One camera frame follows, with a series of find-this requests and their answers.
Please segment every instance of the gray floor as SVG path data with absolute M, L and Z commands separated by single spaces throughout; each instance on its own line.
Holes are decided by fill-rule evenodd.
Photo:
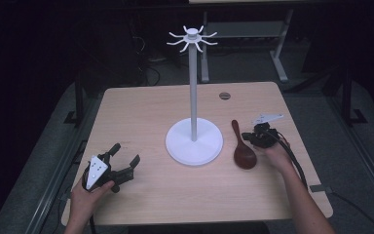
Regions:
M 210 83 L 274 81 L 282 90 L 290 88 L 312 75 L 300 73 L 308 48 L 308 42 L 285 44 L 280 58 L 289 78 L 287 84 L 278 79 L 268 54 L 269 46 L 237 48 L 232 54 L 213 52 L 209 56 Z M 186 56 L 181 60 L 188 62 Z M 160 72 L 158 86 L 188 84 L 187 66 L 177 68 L 161 61 L 152 63 L 152 67 Z M 150 84 L 157 78 L 156 72 L 148 71 Z M 363 155 L 369 154 L 374 162 L 374 104 L 369 94 L 354 84 L 353 108 L 360 109 L 369 123 L 348 128 L 339 116 L 340 95 L 324 97 L 319 91 L 323 82 L 300 94 L 284 94 L 284 99 L 322 183 L 374 219 L 374 181 L 367 170 L 368 162 L 363 160 Z M 74 110 L 74 87 L 65 91 L 0 213 L 0 233 L 63 232 L 59 216 L 65 202 L 59 198 L 70 189 L 77 165 L 71 167 L 65 178 L 54 172 L 61 165 L 69 165 L 80 143 L 88 138 L 101 99 L 102 95 L 85 98 L 85 121 L 80 128 L 74 128 L 63 124 L 67 113 Z M 374 233 L 372 222 L 356 209 L 332 194 L 328 197 L 334 210 L 329 220 L 338 233 Z M 34 217 L 40 215 L 47 218 L 36 221 Z M 291 220 L 267 224 L 271 233 L 295 233 Z M 97 230 L 98 233 L 127 233 L 126 227 L 98 226 Z

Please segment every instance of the robotic hand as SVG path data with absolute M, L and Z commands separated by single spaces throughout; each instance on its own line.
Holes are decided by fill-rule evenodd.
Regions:
M 91 191 L 110 180 L 114 180 L 115 184 L 111 188 L 111 191 L 118 193 L 120 191 L 120 184 L 133 179 L 133 171 L 140 161 L 139 155 L 134 157 L 128 168 L 118 172 L 111 171 L 111 165 L 109 163 L 110 157 L 114 156 L 120 148 L 121 145 L 116 143 L 108 152 L 92 157 L 84 171 L 84 178 L 86 178 L 83 179 L 82 184 L 84 189 Z

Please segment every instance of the wooden spoon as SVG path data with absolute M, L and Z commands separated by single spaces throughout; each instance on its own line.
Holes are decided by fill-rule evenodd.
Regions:
M 232 127 L 238 139 L 238 146 L 235 150 L 235 162 L 242 169 L 252 169 L 256 166 L 257 157 L 254 151 L 244 144 L 240 135 L 239 123 L 237 120 L 232 121 Z

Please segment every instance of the wooden table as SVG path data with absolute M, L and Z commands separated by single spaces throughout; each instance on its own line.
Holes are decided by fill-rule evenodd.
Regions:
M 222 92 L 230 99 L 219 97 Z M 108 193 L 94 214 L 99 225 L 195 223 L 291 218 L 280 174 L 256 152 L 258 164 L 242 170 L 233 160 L 237 140 L 231 127 L 238 120 L 241 132 L 251 133 L 251 121 L 261 113 L 281 113 L 271 123 L 291 143 L 308 185 L 320 184 L 308 152 L 277 85 L 272 82 L 208 84 L 198 86 L 198 116 L 214 123 L 224 139 L 212 162 L 189 167 L 168 154 L 169 128 L 190 117 L 189 86 L 120 88 L 108 90 L 96 116 L 74 184 L 92 155 L 115 143 L 121 150 L 111 159 L 112 169 L 129 166 L 139 154 L 134 180 Z M 326 216 L 333 210 L 324 192 L 313 193 Z M 62 216 L 66 224 L 69 202 Z

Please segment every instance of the human hand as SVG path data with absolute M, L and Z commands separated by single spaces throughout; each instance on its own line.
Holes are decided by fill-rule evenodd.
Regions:
M 71 207 L 65 233 L 82 233 L 100 198 L 113 186 L 114 181 L 111 180 L 89 192 L 83 188 L 80 178 L 71 192 Z
M 281 142 L 286 144 L 290 148 L 290 144 L 285 141 L 283 138 L 280 139 Z M 271 164 L 282 174 L 286 169 L 293 169 L 293 165 L 289 155 L 286 150 L 276 142 L 273 146 L 269 148 L 261 148 L 253 146 L 258 151 L 264 153 L 268 158 Z

